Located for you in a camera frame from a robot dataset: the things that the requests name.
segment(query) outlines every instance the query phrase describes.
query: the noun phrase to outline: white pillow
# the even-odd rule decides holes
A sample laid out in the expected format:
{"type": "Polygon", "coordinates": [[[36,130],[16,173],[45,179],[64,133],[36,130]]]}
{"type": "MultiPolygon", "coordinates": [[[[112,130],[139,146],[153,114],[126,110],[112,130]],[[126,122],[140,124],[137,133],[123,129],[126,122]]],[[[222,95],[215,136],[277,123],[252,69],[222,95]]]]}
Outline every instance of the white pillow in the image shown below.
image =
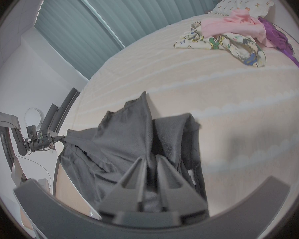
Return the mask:
{"type": "Polygon", "coordinates": [[[223,0],[212,10],[213,13],[230,15],[232,10],[247,9],[250,16],[265,17],[271,6],[275,3],[271,0],[223,0]]]}

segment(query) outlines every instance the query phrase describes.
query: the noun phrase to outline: black garment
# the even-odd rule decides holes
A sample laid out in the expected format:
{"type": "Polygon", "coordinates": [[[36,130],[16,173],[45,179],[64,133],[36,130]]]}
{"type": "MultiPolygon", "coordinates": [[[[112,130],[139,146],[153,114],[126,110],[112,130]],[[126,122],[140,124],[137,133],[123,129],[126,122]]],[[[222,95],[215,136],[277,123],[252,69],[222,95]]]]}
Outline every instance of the black garment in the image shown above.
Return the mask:
{"type": "Polygon", "coordinates": [[[165,156],[207,202],[198,129],[191,114],[152,120],[143,92],[116,113],[107,112],[98,128],[68,130],[59,158],[75,187],[96,210],[134,161],[145,156],[149,174],[144,209],[160,211],[155,193],[156,154],[165,156]],[[190,169],[195,186],[187,172],[190,169]]]}

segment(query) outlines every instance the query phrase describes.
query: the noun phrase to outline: round white object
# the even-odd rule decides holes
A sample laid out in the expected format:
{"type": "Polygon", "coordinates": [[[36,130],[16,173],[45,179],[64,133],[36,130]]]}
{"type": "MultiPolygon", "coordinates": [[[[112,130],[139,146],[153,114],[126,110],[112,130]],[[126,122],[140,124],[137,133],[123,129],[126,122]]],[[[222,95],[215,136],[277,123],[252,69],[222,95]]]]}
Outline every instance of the round white object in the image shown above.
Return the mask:
{"type": "Polygon", "coordinates": [[[38,127],[41,123],[41,114],[35,108],[30,108],[25,112],[24,122],[27,126],[35,125],[38,127]]]}

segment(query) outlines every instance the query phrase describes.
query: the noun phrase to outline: curtain fold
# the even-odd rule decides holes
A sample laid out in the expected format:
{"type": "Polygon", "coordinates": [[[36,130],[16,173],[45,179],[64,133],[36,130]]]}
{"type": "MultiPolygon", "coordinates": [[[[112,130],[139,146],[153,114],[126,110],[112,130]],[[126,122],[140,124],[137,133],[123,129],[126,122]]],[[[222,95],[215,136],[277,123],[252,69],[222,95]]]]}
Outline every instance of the curtain fold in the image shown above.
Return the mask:
{"type": "Polygon", "coordinates": [[[90,79],[114,54],[182,19],[204,14],[217,0],[44,0],[36,29],[74,68],[90,79]],[[119,40],[103,26],[102,19],[119,40]]]}

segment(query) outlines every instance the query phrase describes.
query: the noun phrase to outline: mattress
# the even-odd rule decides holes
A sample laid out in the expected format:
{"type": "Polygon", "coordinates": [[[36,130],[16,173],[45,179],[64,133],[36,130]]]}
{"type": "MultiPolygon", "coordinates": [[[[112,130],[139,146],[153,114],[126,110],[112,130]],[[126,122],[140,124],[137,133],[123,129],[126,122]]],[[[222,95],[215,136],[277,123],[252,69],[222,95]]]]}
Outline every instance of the mattress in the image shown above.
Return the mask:
{"type": "MultiPolygon", "coordinates": [[[[283,213],[299,191],[299,68],[262,45],[267,64],[261,68],[224,50],[173,47],[191,23],[209,17],[222,16],[210,13],[169,25],[110,58],[76,99],[60,134],[97,127],[108,110],[115,112],[146,91],[153,119],[191,113],[200,123],[211,216],[270,175],[291,185],[283,213]]],[[[287,36],[299,60],[299,44],[287,36]]]]}

